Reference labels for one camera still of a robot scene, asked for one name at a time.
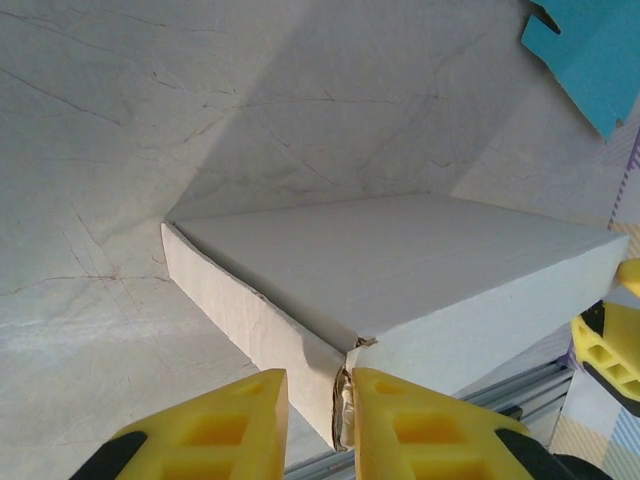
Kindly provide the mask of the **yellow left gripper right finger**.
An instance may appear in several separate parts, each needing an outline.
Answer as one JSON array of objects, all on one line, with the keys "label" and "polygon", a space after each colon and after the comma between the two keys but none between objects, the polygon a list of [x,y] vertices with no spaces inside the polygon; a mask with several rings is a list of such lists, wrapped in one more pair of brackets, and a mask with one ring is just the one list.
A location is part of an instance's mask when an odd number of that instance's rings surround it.
[{"label": "yellow left gripper right finger", "polygon": [[604,479],[519,421],[372,368],[352,372],[359,479]]}]

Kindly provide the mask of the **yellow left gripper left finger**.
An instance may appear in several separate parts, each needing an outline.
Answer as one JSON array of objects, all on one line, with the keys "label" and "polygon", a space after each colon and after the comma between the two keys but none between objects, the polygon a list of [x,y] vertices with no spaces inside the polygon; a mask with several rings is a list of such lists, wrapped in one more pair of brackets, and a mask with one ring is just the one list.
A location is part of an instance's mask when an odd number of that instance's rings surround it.
[{"label": "yellow left gripper left finger", "polygon": [[99,479],[282,479],[284,369],[270,369],[142,418],[97,452]]}]

